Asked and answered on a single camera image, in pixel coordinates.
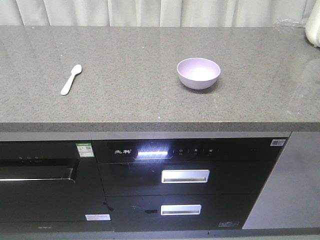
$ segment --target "white plastic spoon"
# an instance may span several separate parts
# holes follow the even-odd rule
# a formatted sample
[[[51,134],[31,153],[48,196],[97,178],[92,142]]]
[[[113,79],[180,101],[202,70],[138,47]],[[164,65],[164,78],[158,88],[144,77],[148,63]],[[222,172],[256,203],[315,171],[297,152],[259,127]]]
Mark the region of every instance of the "white plastic spoon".
[[[74,82],[75,76],[81,73],[82,67],[80,64],[75,65],[71,70],[71,76],[69,77],[68,81],[66,81],[65,85],[61,90],[61,95],[67,95],[70,91],[71,85]]]

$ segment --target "drawer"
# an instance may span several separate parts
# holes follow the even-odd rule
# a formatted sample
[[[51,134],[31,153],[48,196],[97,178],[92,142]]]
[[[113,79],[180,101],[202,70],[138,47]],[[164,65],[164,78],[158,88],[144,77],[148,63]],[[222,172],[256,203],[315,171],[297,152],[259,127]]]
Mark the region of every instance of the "drawer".
[[[107,197],[116,232],[241,229],[256,194]]]
[[[99,163],[106,196],[258,194],[272,161]]]

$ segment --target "purple bowl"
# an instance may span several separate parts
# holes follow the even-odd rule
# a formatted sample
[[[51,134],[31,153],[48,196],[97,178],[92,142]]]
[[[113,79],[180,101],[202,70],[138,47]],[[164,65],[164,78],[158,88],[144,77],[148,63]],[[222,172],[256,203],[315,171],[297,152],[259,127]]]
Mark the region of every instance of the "purple bowl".
[[[220,75],[220,67],[214,61],[193,57],[182,60],[176,67],[180,81],[191,89],[211,87]]]

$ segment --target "label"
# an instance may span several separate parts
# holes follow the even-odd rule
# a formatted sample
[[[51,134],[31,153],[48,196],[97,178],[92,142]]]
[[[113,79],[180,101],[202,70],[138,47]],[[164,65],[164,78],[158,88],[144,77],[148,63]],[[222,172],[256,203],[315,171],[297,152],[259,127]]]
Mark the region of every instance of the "label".
[[[81,158],[91,158],[95,156],[91,143],[76,143],[75,145]]]
[[[238,221],[221,221],[219,223],[219,228],[235,228],[239,226]]]
[[[272,147],[281,147],[286,143],[285,139],[273,139],[270,146]]]
[[[110,214],[86,214],[87,221],[110,221]]]

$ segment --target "dishwasher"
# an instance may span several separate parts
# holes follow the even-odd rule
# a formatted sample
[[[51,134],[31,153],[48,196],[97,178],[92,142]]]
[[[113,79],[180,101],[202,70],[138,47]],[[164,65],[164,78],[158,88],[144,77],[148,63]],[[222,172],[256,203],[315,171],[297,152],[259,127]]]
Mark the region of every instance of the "dishwasher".
[[[0,142],[0,233],[112,232],[90,148],[90,141]]]
[[[116,232],[237,230],[286,137],[97,139]]]

